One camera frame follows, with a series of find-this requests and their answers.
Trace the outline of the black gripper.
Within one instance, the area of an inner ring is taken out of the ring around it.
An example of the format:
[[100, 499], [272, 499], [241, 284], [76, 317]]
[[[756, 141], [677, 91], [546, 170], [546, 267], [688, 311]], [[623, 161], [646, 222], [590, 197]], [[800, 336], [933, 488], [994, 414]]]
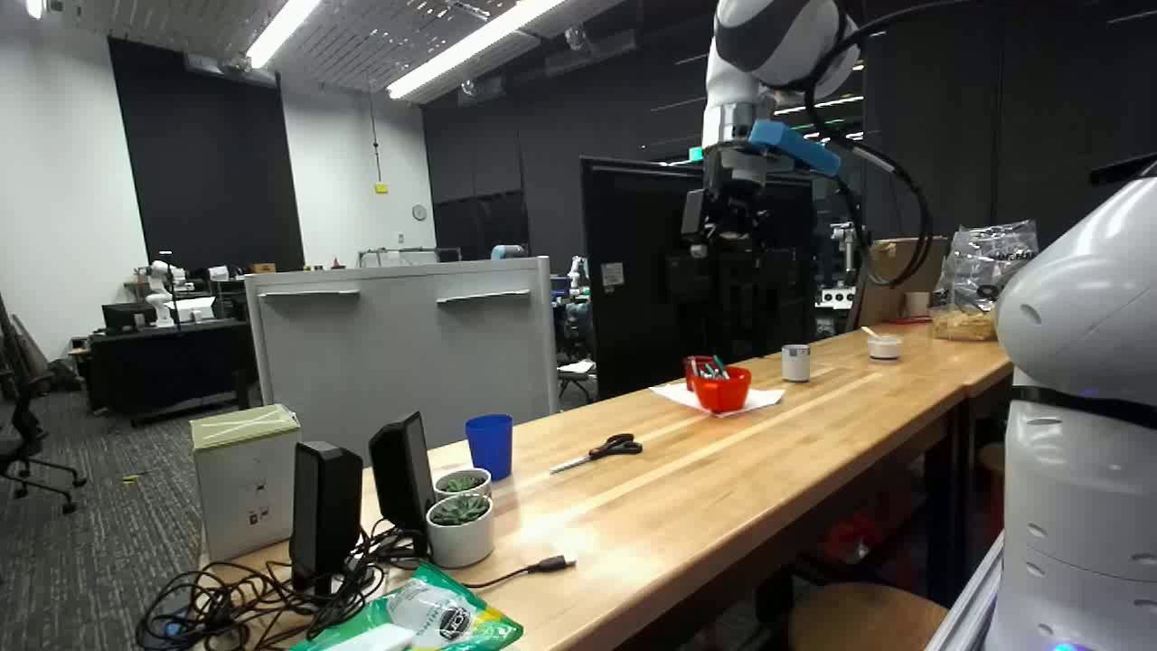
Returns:
[[700, 184], [682, 196], [680, 238], [695, 259], [715, 241], [774, 241], [771, 154], [756, 146], [718, 146], [700, 154]]

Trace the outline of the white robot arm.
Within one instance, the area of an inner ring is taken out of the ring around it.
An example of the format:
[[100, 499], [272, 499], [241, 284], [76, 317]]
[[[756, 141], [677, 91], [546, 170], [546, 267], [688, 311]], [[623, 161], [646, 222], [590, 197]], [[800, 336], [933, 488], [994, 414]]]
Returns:
[[[840, 91], [872, 30], [840, 0], [715, 0], [700, 154], [711, 184], [759, 152], [833, 172], [872, 146], [771, 119]], [[1157, 170], [1144, 165], [997, 291], [1013, 360], [1006, 533], [985, 651], [1157, 651]]]

